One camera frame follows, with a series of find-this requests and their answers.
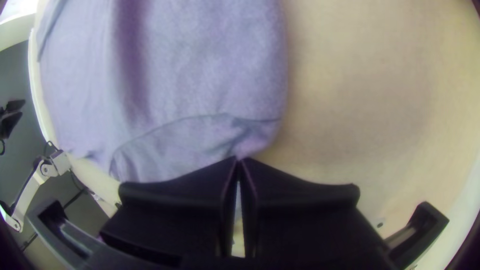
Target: cloth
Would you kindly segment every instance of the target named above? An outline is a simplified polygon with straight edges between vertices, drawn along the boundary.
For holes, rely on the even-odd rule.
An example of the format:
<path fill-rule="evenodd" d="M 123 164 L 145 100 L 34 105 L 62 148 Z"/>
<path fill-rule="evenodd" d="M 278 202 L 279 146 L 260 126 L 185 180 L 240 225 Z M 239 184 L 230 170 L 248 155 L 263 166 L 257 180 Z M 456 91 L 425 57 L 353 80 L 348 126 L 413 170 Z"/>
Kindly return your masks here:
<path fill-rule="evenodd" d="M 36 38 L 59 147 L 121 182 L 251 156 L 279 128 L 277 0 L 50 0 Z"/>

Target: black cable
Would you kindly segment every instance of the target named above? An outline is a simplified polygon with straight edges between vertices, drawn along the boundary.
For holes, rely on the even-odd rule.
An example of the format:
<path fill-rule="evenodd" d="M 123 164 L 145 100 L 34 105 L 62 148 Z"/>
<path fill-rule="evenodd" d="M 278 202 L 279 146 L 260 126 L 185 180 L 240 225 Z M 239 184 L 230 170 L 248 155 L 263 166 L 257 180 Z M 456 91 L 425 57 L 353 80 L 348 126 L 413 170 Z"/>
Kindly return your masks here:
<path fill-rule="evenodd" d="M 79 185 L 77 185 L 77 183 L 75 182 L 75 178 L 77 179 L 78 182 L 81 183 L 81 181 L 79 180 L 79 178 L 75 175 L 75 173 L 74 173 L 72 170 L 70 170 L 70 176 L 71 176 L 71 182 L 75 185 L 75 187 L 76 187 L 79 191 L 86 189 L 85 187 L 84 187 L 84 188 L 81 188 L 81 187 L 79 187 Z"/>
<path fill-rule="evenodd" d="M 49 146 L 50 146 L 50 147 L 53 147 L 53 148 L 55 149 L 55 151 L 58 151 L 58 150 L 59 150 L 59 149 L 55 146 L 55 144 L 54 144 L 51 140 L 49 140 L 49 141 L 47 141 L 47 142 L 45 143 L 45 145 L 43 146 L 43 156 L 44 156 L 44 157 L 47 156 L 47 148 L 48 148 Z M 71 176 L 71 182 L 72 182 L 73 185 L 76 187 L 76 189 L 78 189 L 79 191 L 82 191 L 82 190 L 85 189 L 85 187 L 84 187 L 84 188 L 81 188 L 81 187 L 77 184 L 77 182 L 75 181 L 75 178 L 76 178 L 76 180 L 77 180 L 79 183 L 81 183 L 81 181 L 79 180 L 79 178 L 75 175 L 75 173 L 74 173 L 72 170 L 70 170 L 70 176 Z"/>
<path fill-rule="evenodd" d="M 3 156 L 5 154 L 5 141 L 0 139 L 0 143 L 1 143 L 1 152 L 0 152 L 0 156 Z"/>

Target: lavender towel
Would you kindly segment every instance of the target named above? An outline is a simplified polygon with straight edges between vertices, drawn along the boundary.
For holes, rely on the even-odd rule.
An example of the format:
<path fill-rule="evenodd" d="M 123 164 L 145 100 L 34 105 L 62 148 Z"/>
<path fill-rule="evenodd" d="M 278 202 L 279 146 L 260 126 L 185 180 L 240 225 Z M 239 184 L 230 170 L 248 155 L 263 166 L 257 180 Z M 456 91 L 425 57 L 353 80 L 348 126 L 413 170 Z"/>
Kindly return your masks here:
<path fill-rule="evenodd" d="M 279 128 L 277 0 L 50 0 L 37 43 L 59 147 L 121 182 L 253 155 Z"/>

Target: black plastic part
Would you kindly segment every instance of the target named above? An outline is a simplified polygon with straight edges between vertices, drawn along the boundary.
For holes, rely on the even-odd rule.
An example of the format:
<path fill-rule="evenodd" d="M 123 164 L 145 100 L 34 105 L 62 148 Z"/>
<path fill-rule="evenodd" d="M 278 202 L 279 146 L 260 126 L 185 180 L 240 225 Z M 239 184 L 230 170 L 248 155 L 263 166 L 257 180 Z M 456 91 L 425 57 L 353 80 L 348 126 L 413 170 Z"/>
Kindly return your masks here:
<path fill-rule="evenodd" d="M 231 257 L 241 185 L 246 258 Z M 28 214 L 47 246 L 74 269 L 399 270 L 438 237 L 448 219 L 420 204 L 390 249 L 356 204 L 355 185 L 321 185 L 253 159 L 224 160 L 175 180 L 119 189 L 122 207 L 100 235 L 71 224 L 58 202 Z"/>
<path fill-rule="evenodd" d="M 122 207 L 102 228 L 122 251 L 178 267 L 181 256 L 231 253 L 236 161 L 230 158 L 159 183 L 124 183 Z"/>
<path fill-rule="evenodd" d="M 249 257 L 288 258 L 285 269 L 315 269 L 358 255 L 382 262 L 379 254 L 388 248 L 357 210 L 357 186 L 307 182 L 253 159 L 241 163 L 246 174 L 240 181 L 243 216 L 251 219 L 244 218 Z M 386 259 L 375 269 L 391 269 L 391 262 Z"/>
<path fill-rule="evenodd" d="M 122 253 L 91 237 L 68 221 L 58 201 L 46 201 L 28 217 L 42 241 L 69 269 L 172 269 Z"/>
<path fill-rule="evenodd" d="M 420 203 L 405 227 L 415 233 L 392 249 L 388 256 L 399 269 L 408 267 L 430 247 L 448 223 L 448 218 L 430 203 Z"/>

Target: white curved wall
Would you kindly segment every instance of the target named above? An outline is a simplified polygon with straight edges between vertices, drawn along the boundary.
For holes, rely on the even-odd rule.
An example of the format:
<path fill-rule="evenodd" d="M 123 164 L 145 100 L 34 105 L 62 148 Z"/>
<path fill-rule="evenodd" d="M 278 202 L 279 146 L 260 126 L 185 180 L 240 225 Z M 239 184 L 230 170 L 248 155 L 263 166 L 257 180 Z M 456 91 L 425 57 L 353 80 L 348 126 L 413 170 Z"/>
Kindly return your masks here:
<path fill-rule="evenodd" d="M 38 0 L 8 0 L 0 15 L 0 51 L 29 39 Z"/>

